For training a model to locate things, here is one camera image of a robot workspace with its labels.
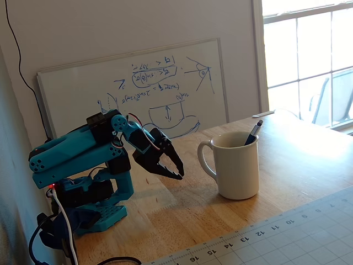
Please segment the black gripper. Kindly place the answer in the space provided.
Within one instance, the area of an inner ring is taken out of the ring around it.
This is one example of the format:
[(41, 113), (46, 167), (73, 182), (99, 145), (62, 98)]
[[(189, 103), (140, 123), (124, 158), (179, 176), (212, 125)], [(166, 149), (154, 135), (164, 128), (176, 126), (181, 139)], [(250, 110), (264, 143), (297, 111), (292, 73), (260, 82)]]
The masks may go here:
[[(132, 154), (133, 159), (137, 164), (144, 168), (149, 173), (157, 174), (171, 179), (182, 180), (184, 176), (184, 165), (179, 155), (177, 154), (172, 142), (159, 129), (153, 128), (150, 134), (154, 138), (154, 145), (158, 150), (149, 146), (144, 153), (135, 150)], [(166, 154), (171, 161), (176, 165), (178, 174), (170, 171), (165, 166), (159, 163), (162, 154)]]

